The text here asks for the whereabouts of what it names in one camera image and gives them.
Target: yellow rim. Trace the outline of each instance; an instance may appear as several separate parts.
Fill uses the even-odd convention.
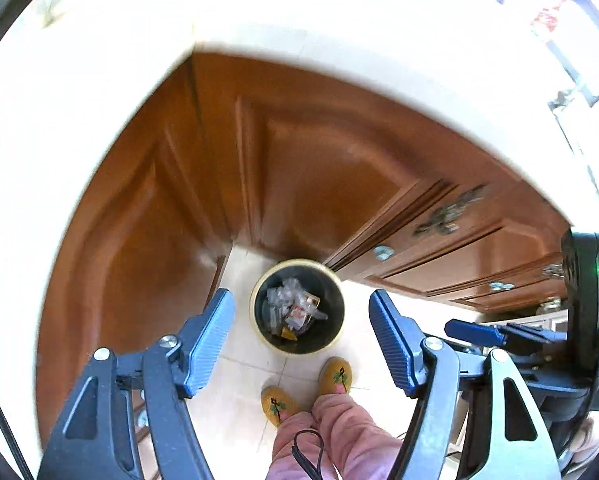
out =
[[[257,297],[257,291],[260,290],[260,286],[263,285],[263,282],[265,282],[272,274],[274,274],[278,270],[285,269],[286,267],[297,267],[297,266],[312,267],[313,269],[319,270],[320,272],[323,272],[324,274],[329,276],[330,279],[333,280],[333,282],[339,289],[340,294],[342,295],[342,298],[343,298],[343,292],[342,292],[342,286],[341,286],[342,281],[337,277],[337,274],[335,274],[334,272],[332,272],[332,270],[330,270],[328,267],[320,264],[319,262],[314,262],[313,260],[305,260],[303,258],[296,258],[295,260],[286,260],[285,262],[282,262],[281,264],[277,264],[276,266],[271,267],[269,270],[267,270],[264,273],[264,275],[257,281],[257,284],[254,286],[252,292],[250,293],[250,301],[248,302],[248,312],[249,312],[250,324],[252,325],[252,329],[255,330],[255,333],[259,336],[259,338],[263,341],[263,343],[266,346],[272,348],[273,350],[275,350],[275,351],[279,352],[280,354],[283,354],[287,357],[290,356],[290,357],[301,358],[304,356],[316,354],[317,352],[326,350],[327,348],[330,348],[337,341],[337,339],[339,339],[339,336],[342,333],[343,322],[346,317],[346,309],[344,308],[344,313],[343,313],[343,318],[342,318],[342,326],[340,326],[340,329],[337,332],[337,335],[335,335],[333,340],[330,341],[330,343],[328,345],[326,345],[324,348],[320,348],[319,350],[315,350],[314,352],[308,352],[305,354],[291,354],[289,352],[284,352],[283,350],[281,350],[281,349],[277,348],[275,345],[273,345],[270,341],[268,341],[268,339],[266,339],[263,336],[262,332],[260,332],[260,329],[257,326],[257,321],[255,319],[255,298]]]

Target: tile floor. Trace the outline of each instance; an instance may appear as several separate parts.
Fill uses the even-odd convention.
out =
[[[351,396],[389,433],[394,436],[404,433],[415,408],[415,401],[394,386],[372,332],[368,300],[374,289],[369,286],[343,283],[344,325],[340,338],[327,351],[285,358],[259,340],[250,325],[248,301],[259,277],[274,264],[259,254],[236,247],[220,284],[234,294],[235,320],[210,383],[188,404],[190,418],[216,480],[244,478],[245,472],[247,478],[265,478],[276,430],[262,412],[262,388],[277,384],[309,410],[317,396],[319,370],[330,356],[340,355],[351,362],[354,376]],[[414,317],[424,332],[442,335],[448,319],[475,318],[475,313],[468,310],[395,294],[391,297],[400,312]]]

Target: trash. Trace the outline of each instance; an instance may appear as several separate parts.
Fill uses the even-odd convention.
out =
[[[266,328],[284,339],[296,341],[297,336],[305,331],[302,329],[308,328],[307,323],[311,318],[328,319],[328,315],[317,308],[320,298],[304,290],[297,278],[286,278],[281,286],[269,288],[266,300]]]

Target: foot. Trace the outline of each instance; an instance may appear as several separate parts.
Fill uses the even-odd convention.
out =
[[[348,361],[331,357],[319,372],[319,394],[347,394],[353,384],[353,370]]]
[[[277,386],[270,386],[262,392],[262,408],[275,428],[287,418],[299,413],[295,399]]]

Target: pajama pants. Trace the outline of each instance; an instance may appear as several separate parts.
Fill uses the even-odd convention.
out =
[[[307,473],[292,456],[295,433],[312,428],[324,439],[322,475],[337,480],[385,480],[402,441],[378,428],[369,413],[351,397],[320,396],[312,413],[300,412],[281,423],[272,447],[272,464],[266,480],[305,480]],[[297,437],[297,447],[317,465],[319,439],[314,434]]]

